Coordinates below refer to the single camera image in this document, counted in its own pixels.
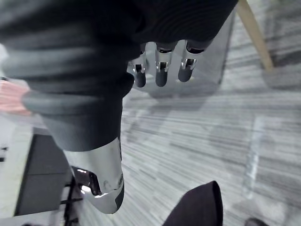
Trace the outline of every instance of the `shoe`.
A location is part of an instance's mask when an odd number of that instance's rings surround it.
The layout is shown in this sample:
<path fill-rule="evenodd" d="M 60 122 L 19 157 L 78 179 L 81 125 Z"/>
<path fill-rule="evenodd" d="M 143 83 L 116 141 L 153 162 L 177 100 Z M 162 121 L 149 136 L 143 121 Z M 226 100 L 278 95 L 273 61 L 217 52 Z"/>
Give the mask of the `shoe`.
<path fill-rule="evenodd" d="M 268 225 L 257 218 L 249 218 L 248 220 L 246 220 L 245 226 L 268 226 Z"/>

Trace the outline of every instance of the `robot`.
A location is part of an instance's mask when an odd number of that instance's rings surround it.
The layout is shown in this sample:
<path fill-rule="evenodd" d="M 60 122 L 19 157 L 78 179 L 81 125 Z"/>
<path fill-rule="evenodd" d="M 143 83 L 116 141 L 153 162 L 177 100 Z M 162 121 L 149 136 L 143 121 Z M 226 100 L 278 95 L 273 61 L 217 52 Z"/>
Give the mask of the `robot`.
<path fill-rule="evenodd" d="M 126 73 L 127 63 L 137 87 L 145 86 L 145 46 L 155 42 L 156 63 L 149 66 L 156 67 L 156 84 L 163 87 L 174 48 L 186 40 L 178 79 L 187 82 L 198 56 L 237 1 L 44 0 L 0 5 L 0 42 L 9 55 L 3 71 L 28 83 L 31 91 L 24 105 L 41 115 L 81 193 L 101 212 L 117 212 L 124 197 L 120 120 L 122 98 L 134 81 Z"/>

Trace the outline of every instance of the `black sleeve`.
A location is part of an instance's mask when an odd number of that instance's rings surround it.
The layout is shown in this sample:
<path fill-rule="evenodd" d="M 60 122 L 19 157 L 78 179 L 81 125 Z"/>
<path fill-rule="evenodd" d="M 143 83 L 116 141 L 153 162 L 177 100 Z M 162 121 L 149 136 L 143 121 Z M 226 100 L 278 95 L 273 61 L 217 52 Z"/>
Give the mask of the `black sleeve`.
<path fill-rule="evenodd" d="M 129 36 L 140 18 L 116 4 L 0 4 L 0 42 L 9 54 L 2 69 L 12 79 L 27 81 L 32 91 L 24 105 L 41 114 L 62 149 L 91 150 L 120 136 L 122 98 L 134 82 L 127 63 L 140 54 Z"/>
<path fill-rule="evenodd" d="M 140 44 L 181 39 L 209 44 L 237 0 L 1 0 L 0 42 L 8 78 L 30 88 L 60 148 L 85 151 L 120 136 L 127 63 Z"/>
<path fill-rule="evenodd" d="M 222 226 L 221 191 L 212 181 L 188 191 L 163 226 Z"/>

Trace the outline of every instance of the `gray striped carpet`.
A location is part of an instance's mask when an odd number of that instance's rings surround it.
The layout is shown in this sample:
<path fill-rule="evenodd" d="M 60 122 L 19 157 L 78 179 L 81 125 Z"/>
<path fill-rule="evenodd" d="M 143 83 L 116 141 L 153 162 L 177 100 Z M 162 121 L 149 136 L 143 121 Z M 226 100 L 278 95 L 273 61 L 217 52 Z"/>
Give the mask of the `gray striped carpet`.
<path fill-rule="evenodd" d="M 198 68 L 187 84 L 171 77 L 164 91 L 133 89 L 122 118 L 123 205 L 104 215 L 78 204 L 82 226 L 162 225 L 186 191 L 212 180 L 221 187 L 225 226 L 248 217 L 301 225 L 301 2 L 249 3 L 275 71 L 264 72 L 235 16 L 220 86 L 213 70 Z"/>

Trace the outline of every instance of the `wooden chair leg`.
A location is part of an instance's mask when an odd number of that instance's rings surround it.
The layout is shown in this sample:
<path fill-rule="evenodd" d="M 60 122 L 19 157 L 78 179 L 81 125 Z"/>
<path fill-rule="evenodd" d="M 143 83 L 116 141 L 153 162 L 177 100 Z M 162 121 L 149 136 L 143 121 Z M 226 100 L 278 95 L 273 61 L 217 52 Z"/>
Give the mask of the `wooden chair leg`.
<path fill-rule="evenodd" d="M 243 22 L 246 31 L 261 58 L 261 62 L 267 71 L 272 71 L 274 66 L 269 55 L 268 48 L 262 37 L 259 26 L 256 22 L 255 16 L 247 2 L 247 0 L 239 0 L 237 4 L 237 13 Z"/>

